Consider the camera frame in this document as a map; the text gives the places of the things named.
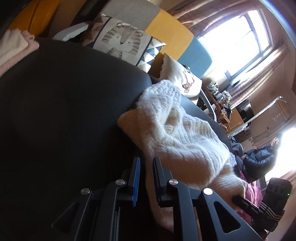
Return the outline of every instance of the yellow cushion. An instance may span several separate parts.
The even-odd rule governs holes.
[[[149,74],[154,77],[159,77],[164,53],[178,60],[193,39],[193,34],[183,24],[162,9],[148,25],[145,32],[166,43],[156,56],[149,71]]]

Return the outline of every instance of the silver screw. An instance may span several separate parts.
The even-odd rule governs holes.
[[[206,195],[212,195],[212,194],[213,194],[213,190],[210,189],[210,188],[205,188],[203,192],[204,192],[204,194],[206,194]]]
[[[176,179],[171,179],[171,180],[169,180],[168,182],[169,182],[169,184],[171,184],[171,185],[177,185],[177,184],[179,183],[178,180],[176,180]]]
[[[125,184],[125,180],[118,179],[118,180],[116,180],[115,183],[116,183],[117,185],[121,186],[121,185]]]
[[[82,195],[87,195],[87,194],[89,194],[91,192],[91,190],[89,190],[88,188],[83,188],[83,189],[81,189],[80,192],[81,192]]]

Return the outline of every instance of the striped strap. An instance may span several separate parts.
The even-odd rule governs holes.
[[[274,211],[271,210],[270,207],[268,207],[264,202],[261,202],[259,205],[259,209],[264,212],[270,219],[279,222],[281,220],[281,217],[283,215],[277,215],[274,213]]]

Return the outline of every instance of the blue cushion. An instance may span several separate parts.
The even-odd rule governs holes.
[[[200,78],[210,67],[212,58],[201,42],[197,38],[193,38],[178,62],[190,67],[191,72]]]

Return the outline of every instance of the tiger pillow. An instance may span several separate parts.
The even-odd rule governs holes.
[[[82,45],[122,59],[147,73],[165,43],[130,24],[99,14]]]

